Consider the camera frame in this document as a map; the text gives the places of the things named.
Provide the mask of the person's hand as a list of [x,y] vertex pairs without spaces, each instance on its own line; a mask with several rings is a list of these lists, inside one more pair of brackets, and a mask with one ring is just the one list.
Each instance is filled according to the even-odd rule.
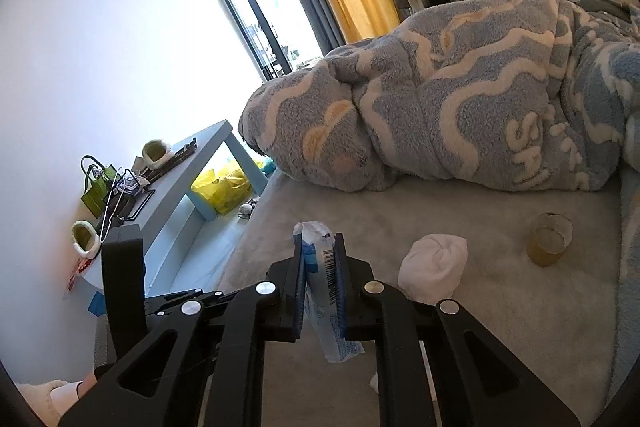
[[76,386],[76,395],[78,399],[81,399],[97,382],[96,373],[89,372],[87,376],[80,381]]

